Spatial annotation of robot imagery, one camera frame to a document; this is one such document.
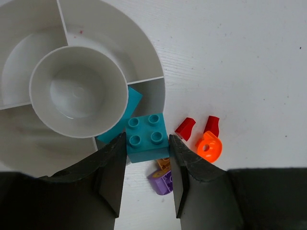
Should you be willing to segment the brown lego plate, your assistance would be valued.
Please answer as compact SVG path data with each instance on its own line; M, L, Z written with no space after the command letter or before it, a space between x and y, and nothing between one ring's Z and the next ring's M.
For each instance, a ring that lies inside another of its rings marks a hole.
M165 170L170 167L170 159L169 158L163 158L163 159L157 159L158 166L161 170Z

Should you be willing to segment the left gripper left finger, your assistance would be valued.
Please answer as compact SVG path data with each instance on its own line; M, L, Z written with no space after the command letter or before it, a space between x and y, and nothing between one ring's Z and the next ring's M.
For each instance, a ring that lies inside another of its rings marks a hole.
M52 176L0 175L3 230L112 230L126 169L126 133Z

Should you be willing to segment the teal square lego brick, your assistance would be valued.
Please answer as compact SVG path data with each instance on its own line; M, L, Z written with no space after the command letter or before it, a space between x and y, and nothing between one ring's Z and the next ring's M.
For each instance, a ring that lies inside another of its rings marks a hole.
M169 141L162 113L125 121L127 155L132 163L169 157Z

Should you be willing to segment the purple butterfly lego brick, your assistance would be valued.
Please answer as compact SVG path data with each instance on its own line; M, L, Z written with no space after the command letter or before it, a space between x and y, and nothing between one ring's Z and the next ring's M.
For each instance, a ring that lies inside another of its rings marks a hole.
M156 170L147 176L152 189L160 196L167 195L173 191L171 168Z

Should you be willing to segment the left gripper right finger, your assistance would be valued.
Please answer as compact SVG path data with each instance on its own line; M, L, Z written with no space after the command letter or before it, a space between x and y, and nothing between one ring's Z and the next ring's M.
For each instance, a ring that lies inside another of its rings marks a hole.
M184 230L304 230L306 168L222 170L170 135L176 217Z

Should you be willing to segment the teal lego piece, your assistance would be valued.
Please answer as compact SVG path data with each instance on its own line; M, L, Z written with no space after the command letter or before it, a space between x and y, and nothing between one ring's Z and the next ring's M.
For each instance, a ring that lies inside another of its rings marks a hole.
M139 102L141 101L141 99L142 99L141 93L139 93L135 89L131 88L130 86L128 87L128 90L129 90L128 104L127 104L127 108L126 108L122 118L109 131L107 131L104 134L97 136L97 139L99 141L104 142L104 143L109 143L118 134L120 134L125 127L125 121L132 116L132 114L134 113L135 109L137 108Z

